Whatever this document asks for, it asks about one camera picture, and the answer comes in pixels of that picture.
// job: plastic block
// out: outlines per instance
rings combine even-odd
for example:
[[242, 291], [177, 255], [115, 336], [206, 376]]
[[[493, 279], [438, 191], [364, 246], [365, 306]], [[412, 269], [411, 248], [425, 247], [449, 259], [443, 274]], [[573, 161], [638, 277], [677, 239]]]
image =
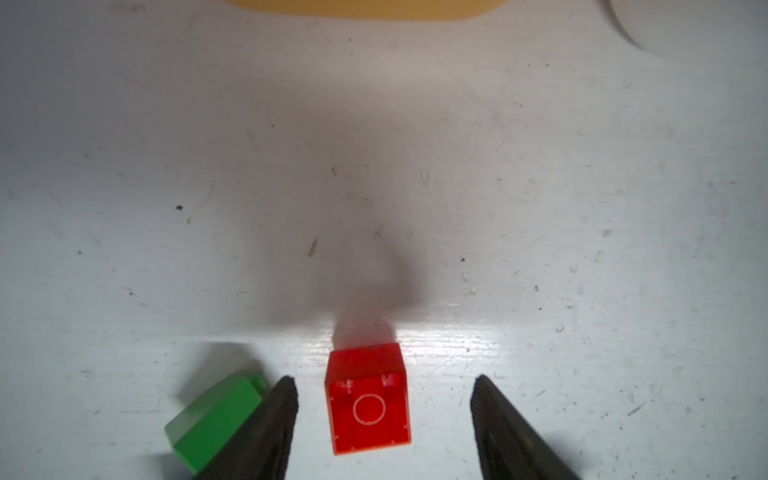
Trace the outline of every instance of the plastic block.
[[266, 383], [236, 373], [208, 389], [165, 426], [176, 454], [197, 474], [262, 401]]
[[406, 366], [397, 343], [331, 352], [326, 397], [334, 454], [411, 442]]

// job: table surface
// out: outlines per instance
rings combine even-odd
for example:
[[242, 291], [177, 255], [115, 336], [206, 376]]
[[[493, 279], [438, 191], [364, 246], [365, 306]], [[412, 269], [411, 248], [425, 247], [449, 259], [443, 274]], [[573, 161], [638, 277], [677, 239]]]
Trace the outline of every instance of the table surface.
[[[768, 88], [592, 0], [455, 23], [0, 5], [0, 477], [171, 479], [259, 365], [287, 478], [481, 478], [484, 373], [582, 478], [768, 475]], [[394, 335], [413, 443], [334, 457], [337, 345]]]

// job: scratch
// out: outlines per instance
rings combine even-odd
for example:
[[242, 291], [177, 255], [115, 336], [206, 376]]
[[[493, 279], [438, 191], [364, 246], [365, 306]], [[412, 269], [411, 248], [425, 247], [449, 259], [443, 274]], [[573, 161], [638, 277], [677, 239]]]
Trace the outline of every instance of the scratch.
[[203, 200], [203, 202], [200, 205], [197, 205], [197, 207], [194, 209], [194, 212], [192, 212], [190, 217], [187, 218], [187, 225], [191, 225], [192, 224], [192, 217], [194, 217], [195, 214], [197, 214], [197, 212], [202, 210], [203, 207], [205, 207], [205, 205], [208, 202], [210, 202], [210, 198], [214, 195], [214, 187], [216, 187], [216, 181], [215, 180], [211, 180], [210, 181], [210, 188], [208, 189], [208, 196], [205, 197], [205, 200]]
[[306, 255], [309, 258], [312, 258], [312, 255], [315, 254], [315, 250], [317, 250], [317, 240], [319, 237], [315, 237], [315, 240], [312, 240], [312, 245], [310, 246], [310, 251], [306, 253]]
[[637, 408], [635, 408], [634, 410], [632, 410], [631, 412], [629, 412], [629, 413], [627, 414], [627, 416], [628, 416], [628, 417], [631, 417], [632, 415], [634, 415], [634, 414], [635, 414], [635, 413], [636, 413], [636, 412], [637, 412], [639, 409], [642, 409], [642, 408], [643, 408], [643, 405], [645, 405], [645, 402], [642, 402], [640, 405], [638, 405], [638, 406], [637, 406]]
[[245, 129], [245, 136], [248, 137], [248, 143], [254, 150], [259, 150], [259, 141], [256, 139], [256, 134], [250, 128]]
[[99, 248], [101, 248], [101, 241], [100, 241], [98, 238], [94, 237], [94, 236], [91, 234], [91, 232], [89, 232], [89, 231], [88, 231], [88, 229], [87, 229], [87, 228], [85, 229], [85, 233], [86, 233], [86, 234], [87, 234], [87, 235], [88, 235], [88, 236], [91, 238], [91, 240], [93, 240], [93, 241], [94, 241], [94, 243], [96, 244], [96, 247], [99, 247]]
[[162, 410], [123, 410], [121, 412], [118, 412], [121, 415], [133, 415], [136, 413], [162, 413]]
[[544, 235], [539, 236], [539, 238], [537, 238], [536, 240], [533, 241], [533, 243], [531, 243], [531, 247], [533, 247], [536, 244], [536, 242], [538, 242], [539, 240], [541, 240], [542, 238], [544, 238], [546, 236], [547, 236], [546, 233]]
[[59, 200], [59, 199], [58, 199], [58, 198], [57, 198], [57, 197], [56, 197], [56, 196], [55, 196], [53, 193], [51, 193], [51, 191], [50, 191], [50, 190], [49, 190], [47, 187], [45, 188], [45, 193], [47, 193], [47, 194], [48, 194], [48, 196], [49, 196], [49, 197], [50, 197], [50, 198], [51, 198], [51, 199], [52, 199], [54, 202], [56, 202], [56, 203], [58, 204], [58, 206], [59, 206], [59, 207], [61, 207], [61, 208], [64, 208], [64, 204], [61, 202], [61, 200]]

